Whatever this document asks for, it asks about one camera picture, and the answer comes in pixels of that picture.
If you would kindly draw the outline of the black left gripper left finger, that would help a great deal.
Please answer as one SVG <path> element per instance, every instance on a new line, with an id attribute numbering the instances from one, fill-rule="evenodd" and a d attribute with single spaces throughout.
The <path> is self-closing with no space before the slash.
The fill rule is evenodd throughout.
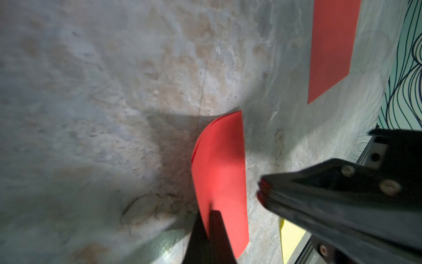
<path id="1" fill-rule="evenodd" d="M 200 213 L 197 214 L 182 264 L 210 264 L 211 246 Z"/>

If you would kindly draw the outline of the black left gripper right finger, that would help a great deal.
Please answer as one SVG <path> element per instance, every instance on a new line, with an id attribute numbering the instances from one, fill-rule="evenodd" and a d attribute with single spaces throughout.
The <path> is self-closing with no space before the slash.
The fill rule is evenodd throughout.
<path id="1" fill-rule="evenodd" d="M 209 205 L 208 239 L 211 246 L 211 264 L 236 264 L 222 213 Z"/>

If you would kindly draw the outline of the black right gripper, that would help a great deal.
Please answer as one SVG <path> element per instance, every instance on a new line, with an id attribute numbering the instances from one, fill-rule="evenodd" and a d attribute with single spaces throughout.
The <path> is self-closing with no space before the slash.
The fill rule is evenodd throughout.
<path id="1" fill-rule="evenodd" d="M 312 233 L 329 264 L 422 261 L 422 132 L 373 129 L 386 145 L 379 169 L 331 159 L 261 177 L 257 198 Z"/>

